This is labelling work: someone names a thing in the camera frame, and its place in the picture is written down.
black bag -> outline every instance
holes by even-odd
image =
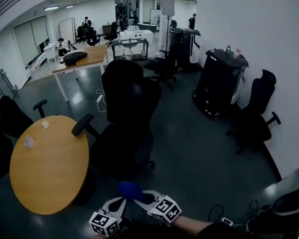
[[[83,51],[73,52],[64,56],[63,61],[68,66],[75,66],[75,62],[87,57],[88,53]]]

dark floor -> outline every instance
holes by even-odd
[[[46,116],[60,114],[79,120],[94,115],[92,126],[99,132],[109,124],[106,113],[96,108],[95,94],[102,88],[98,68],[82,70],[76,81],[72,73],[61,76],[70,99],[66,103],[54,77],[30,83],[18,91],[15,100],[33,120],[38,111],[33,105],[47,99]],[[199,73],[178,74],[172,93],[162,86],[162,97],[150,123],[155,143],[151,153],[156,169],[144,167],[136,182],[143,189],[153,189],[177,201],[183,215],[207,221],[215,204],[225,208],[224,216],[234,223],[244,223],[254,216],[249,202],[270,204],[278,196],[299,186],[299,170],[280,183],[274,176],[265,155],[246,150],[235,154],[236,143],[226,135],[234,128],[231,117],[213,121],[194,105],[191,94]],[[89,144],[94,139],[89,135]],[[15,197],[9,175],[0,179],[0,238],[94,238],[88,224],[94,211],[105,201],[119,196],[118,181],[92,167],[96,181],[93,197],[84,205],[72,205],[49,216],[36,215],[25,209]],[[126,215],[142,223],[154,223],[137,205],[129,204]]]

wooden table top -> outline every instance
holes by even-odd
[[[52,71],[52,73],[62,72],[64,70],[72,69],[72,68],[76,68],[76,67],[80,67],[80,66],[102,63],[104,61],[105,55],[107,54],[107,49],[108,49],[107,44],[103,44],[103,45],[88,47],[85,49],[73,50],[73,51],[69,52],[68,54],[74,53],[77,51],[83,51],[83,52],[88,53],[88,56],[77,61],[75,66],[66,67],[65,64],[58,63],[56,70]]]
[[[47,120],[50,128],[41,123]],[[82,132],[75,137],[71,130],[76,121],[66,116],[50,116],[32,124],[17,141],[11,161],[13,191],[24,207],[48,215],[61,211],[76,198],[84,183],[89,165],[89,146]],[[34,147],[24,146],[30,135]]]

white floor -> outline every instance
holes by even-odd
[[[101,44],[105,44],[107,43],[107,40],[104,40],[103,37],[101,37],[100,42],[97,45],[101,45]],[[76,47],[77,49],[84,49],[87,47],[90,47],[86,42],[83,43],[75,43],[74,47]],[[122,46],[116,46],[115,47],[115,55],[116,56],[120,56],[123,53],[123,49],[126,55],[130,55],[131,52],[129,51],[129,49],[123,48]],[[140,54],[141,50],[143,49],[143,44],[138,44],[137,46],[133,47],[131,49],[131,51],[134,54]],[[154,57],[155,53],[158,52],[158,32],[156,32],[154,34],[153,37],[153,43],[149,45],[149,54],[148,57]],[[109,54],[109,61],[111,62],[113,60],[113,52],[112,52],[112,46],[110,45],[108,47],[108,54]],[[55,62],[51,62],[48,63],[46,60],[43,62],[43,64],[35,71],[31,74],[31,80],[30,81],[36,81],[38,79],[41,78],[45,78],[48,76],[52,76],[52,71],[54,71],[56,69],[56,65],[57,63],[59,63],[59,61],[61,60],[61,58],[59,57],[58,60]]]

white panel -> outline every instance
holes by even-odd
[[[39,54],[34,42],[31,22],[16,26],[14,28],[14,35],[22,61],[24,65],[27,65]]]
[[[71,18],[60,22],[60,36],[65,41],[74,43],[72,22]]]
[[[158,21],[158,16],[160,16],[160,10],[150,10],[150,23],[156,25]]]
[[[35,45],[39,46],[46,39],[49,38],[47,29],[46,29],[45,16],[31,20],[31,25],[32,25],[32,31],[33,31]]]
[[[154,9],[155,0],[143,0],[143,22],[150,22],[150,10]]]

